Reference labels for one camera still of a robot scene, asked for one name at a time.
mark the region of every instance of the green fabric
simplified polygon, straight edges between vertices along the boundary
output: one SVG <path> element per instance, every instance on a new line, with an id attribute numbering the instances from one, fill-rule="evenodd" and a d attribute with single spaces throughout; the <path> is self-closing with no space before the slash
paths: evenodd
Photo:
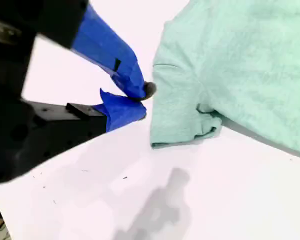
<path id="1" fill-rule="evenodd" d="M 153 77 L 152 144 L 218 134 L 216 110 L 300 151 L 300 0 L 190 0 Z"/>

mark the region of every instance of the white surface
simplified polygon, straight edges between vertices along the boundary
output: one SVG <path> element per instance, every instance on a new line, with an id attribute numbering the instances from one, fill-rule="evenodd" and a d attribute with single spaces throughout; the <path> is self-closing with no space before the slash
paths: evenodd
<path id="1" fill-rule="evenodd" d="M 150 80 L 164 22 L 186 3 L 93 5 Z M 37 40 L 25 98 L 98 104 L 99 87 L 120 93 L 96 66 Z M 300 158 L 227 128 L 202 144 L 152 150 L 145 105 L 146 120 L 0 185 L 13 240 L 300 240 Z"/>

